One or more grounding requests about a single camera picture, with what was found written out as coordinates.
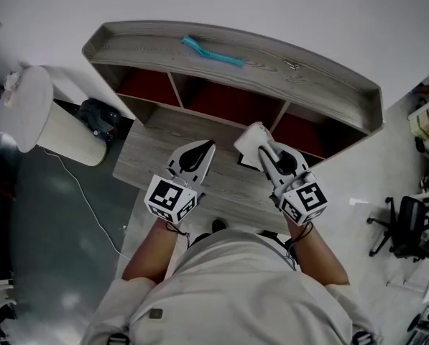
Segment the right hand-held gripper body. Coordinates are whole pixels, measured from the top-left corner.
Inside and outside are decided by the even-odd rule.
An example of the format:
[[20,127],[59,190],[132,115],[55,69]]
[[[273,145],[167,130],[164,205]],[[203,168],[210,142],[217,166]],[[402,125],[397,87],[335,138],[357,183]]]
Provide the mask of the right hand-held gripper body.
[[324,212],[328,200],[300,152],[284,148],[280,160],[272,165],[273,196],[284,215],[301,226]]

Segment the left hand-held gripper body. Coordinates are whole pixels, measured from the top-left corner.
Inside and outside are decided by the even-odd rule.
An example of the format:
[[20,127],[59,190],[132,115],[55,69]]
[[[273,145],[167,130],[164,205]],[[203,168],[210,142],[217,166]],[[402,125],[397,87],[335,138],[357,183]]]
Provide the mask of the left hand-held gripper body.
[[213,140],[178,147],[168,160],[165,176],[152,177],[144,197],[149,212],[171,224],[180,223],[204,195],[202,183],[215,151]]

